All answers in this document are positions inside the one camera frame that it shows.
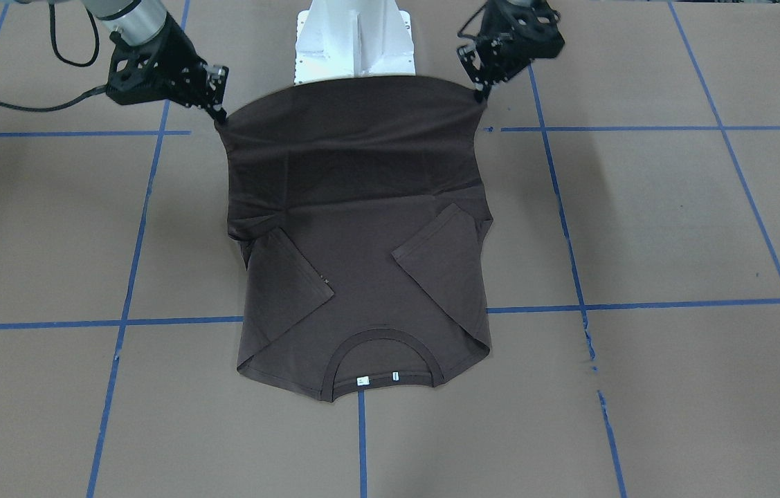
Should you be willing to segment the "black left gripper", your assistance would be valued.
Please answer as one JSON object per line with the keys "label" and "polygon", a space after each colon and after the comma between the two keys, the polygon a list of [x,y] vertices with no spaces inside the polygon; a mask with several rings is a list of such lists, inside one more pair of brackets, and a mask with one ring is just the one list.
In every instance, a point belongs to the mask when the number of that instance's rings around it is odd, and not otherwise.
{"label": "black left gripper", "polygon": [[457,48],[457,56],[474,85],[474,98],[484,103],[501,82],[498,63],[536,59],[536,2],[487,1],[482,10],[480,42]]}

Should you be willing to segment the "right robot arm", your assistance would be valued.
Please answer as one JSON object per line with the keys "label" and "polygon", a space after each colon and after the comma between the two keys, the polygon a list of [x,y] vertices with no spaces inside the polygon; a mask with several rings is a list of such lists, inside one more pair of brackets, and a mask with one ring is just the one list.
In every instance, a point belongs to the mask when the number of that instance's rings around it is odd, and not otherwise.
{"label": "right robot arm", "polygon": [[116,104],[168,100],[225,123],[229,69],[210,65],[160,1],[84,1],[115,48],[106,95]]}

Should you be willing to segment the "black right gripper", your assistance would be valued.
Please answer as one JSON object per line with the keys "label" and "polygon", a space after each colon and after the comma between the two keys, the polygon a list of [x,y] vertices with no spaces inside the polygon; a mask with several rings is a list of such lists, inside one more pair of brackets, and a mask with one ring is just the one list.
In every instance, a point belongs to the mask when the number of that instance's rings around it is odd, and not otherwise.
{"label": "black right gripper", "polygon": [[[111,33],[110,39],[115,45],[132,46],[116,33]],[[171,81],[171,98],[193,98],[196,107],[206,111],[219,125],[224,124],[226,110],[223,100],[229,68],[207,64],[170,15],[166,16],[158,34],[144,44],[149,42],[158,44],[160,48],[158,65]]]}

